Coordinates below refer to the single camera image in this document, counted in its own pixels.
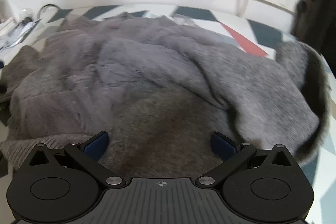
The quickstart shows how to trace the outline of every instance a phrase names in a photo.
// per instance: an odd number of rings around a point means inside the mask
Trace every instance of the silver screw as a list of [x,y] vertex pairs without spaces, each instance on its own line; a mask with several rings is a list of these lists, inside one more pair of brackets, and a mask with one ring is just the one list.
[[215,179],[212,177],[200,177],[198,182],[203,185],[211,185],[215,182]]
[[123,179],[120,177],[109,177],[106,179],[106,183],[110,185],[118,185],[123,182]]

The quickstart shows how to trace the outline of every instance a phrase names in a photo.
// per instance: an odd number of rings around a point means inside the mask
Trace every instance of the gray sweater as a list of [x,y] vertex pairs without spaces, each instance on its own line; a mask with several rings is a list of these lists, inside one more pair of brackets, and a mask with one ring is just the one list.
[[328,128],[312,48],[286,42],[273,61],[167,18],[67,22],[41,54],[24,46],[1,82],[12,116],[0,150],[16,169],[36,143],[60,148],[106,130],[100,163],[114,172],[196,178],[221,163],[214,131],[263,149],[282,143],[304,163]]

